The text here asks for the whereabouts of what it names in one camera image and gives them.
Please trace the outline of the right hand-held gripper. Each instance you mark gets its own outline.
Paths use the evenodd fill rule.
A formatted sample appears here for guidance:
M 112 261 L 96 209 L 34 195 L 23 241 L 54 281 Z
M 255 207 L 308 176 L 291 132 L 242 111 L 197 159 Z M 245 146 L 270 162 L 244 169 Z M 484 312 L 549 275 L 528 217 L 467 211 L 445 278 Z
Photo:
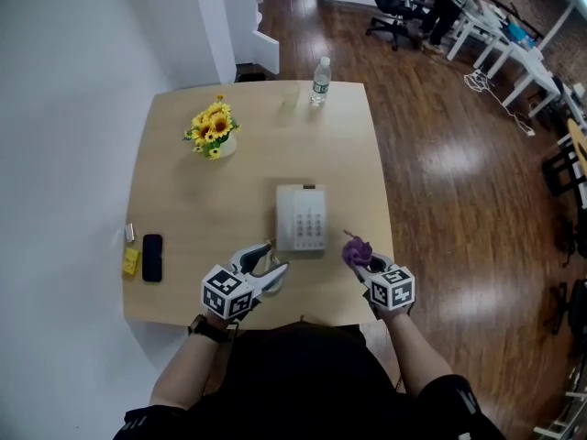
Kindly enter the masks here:
M 358 281 L 367 287 L 365 299 L 377 320 L 384 312 L 405 310 L 408 314 L 415 303 L 415 277 L 407 267 L 394 266 L 391 258 L 371 254 L 370 272 L 361 265 L 350 264 Z

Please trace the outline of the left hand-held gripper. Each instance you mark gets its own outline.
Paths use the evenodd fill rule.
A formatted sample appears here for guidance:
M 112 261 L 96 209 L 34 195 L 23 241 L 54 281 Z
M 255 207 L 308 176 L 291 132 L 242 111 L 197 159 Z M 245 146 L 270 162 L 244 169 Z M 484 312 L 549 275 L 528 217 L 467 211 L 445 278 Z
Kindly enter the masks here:
M 259 261 L 271 250 L 271 244 L 257 244 L 236 251 L 230 269 L 215 265 L 202 279 L 201 302 L 210 312 L 225 321 L 241 322 L 259 303 L 262 292 L 268 292 L 286 274 L 284 262 L 260 275 L 251 275 L 251 282 L 241 271 L 254 271 Z

